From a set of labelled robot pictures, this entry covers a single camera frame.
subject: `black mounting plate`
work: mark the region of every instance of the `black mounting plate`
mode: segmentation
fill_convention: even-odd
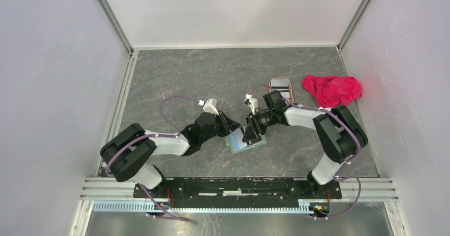
[[[332,199],[342,198],[336,181],[322,193],[313,195],[309,182],[298,178],[168,178],[165,187],[170,188],[178,208],[298,207],[298,199],[327,199],[328,190]],[[166,191],[152,195],[167,198]],[[146,195],[136,187],[133,197],[146,198]]]

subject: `crumpled cloth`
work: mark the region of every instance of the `crumpled cloth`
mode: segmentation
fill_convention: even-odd
[[[339,77],[306,75],[301,82],[320,107],[334,107],[339,104],[349,105],[361,96],[361,83],[351,76]]]

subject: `gray tabletop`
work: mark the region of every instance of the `gray tabletop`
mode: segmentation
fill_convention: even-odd
[[[296,103],[317,106],[301,87],[307,74],[345,75],[335,48],[246,48],[144,50],[139,52],[121,129],[139,123],[154,132],[175,130],[159,114],[164,98],[184,94],[201,100],[217,99],[217,108],[234,121],[245,123],[249,108],[245,94],[259,83],[286,77],[292,83]],[[255,97],[263,104],[266,88]],[[361,122],[355,104],[349,106]],[[165,114],[183,129],[202,112],[189,100],[173,99],[165,104]],[[207,141],[191,156],[152,156],[166,177],[305,177],[324,154],[314,130],[276,125],[266,133],[267,144],[233,154],[224,138]],[[376,177],[369,147],[352,161],[344,176]]]

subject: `white panel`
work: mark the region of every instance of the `white panel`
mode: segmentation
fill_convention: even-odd
[[[0,0],[0,235],[68,235],[127,53],[97,0]]]
[[[108,0],[141,47],[336,45],[361,0]]]
[[[450,0],[373,0],[344,48],[411,235],[448,235]]]

